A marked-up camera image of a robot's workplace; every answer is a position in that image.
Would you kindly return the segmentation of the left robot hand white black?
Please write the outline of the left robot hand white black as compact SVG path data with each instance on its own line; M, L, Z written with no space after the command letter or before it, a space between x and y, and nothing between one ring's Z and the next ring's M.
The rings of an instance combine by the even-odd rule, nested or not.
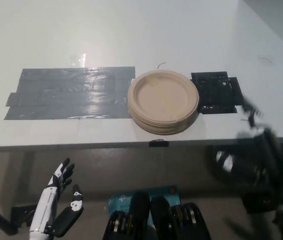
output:
M57 207L65 188L71 184L75 165L66 158L55 170L42 191L29 229L30 240L62 238L84 211L83 194L79 186L72 188L70 204L59 214Z

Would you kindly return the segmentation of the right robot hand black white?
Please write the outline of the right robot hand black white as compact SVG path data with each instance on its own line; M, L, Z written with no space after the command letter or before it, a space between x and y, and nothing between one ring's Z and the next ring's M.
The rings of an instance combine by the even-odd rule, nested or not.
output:
M262 112L245 96L242 97L241 108L247 115L253 141L263 157L269 162L280 160L283 157L283 151L277 136L268 124L258 121L258 119L262 118Z

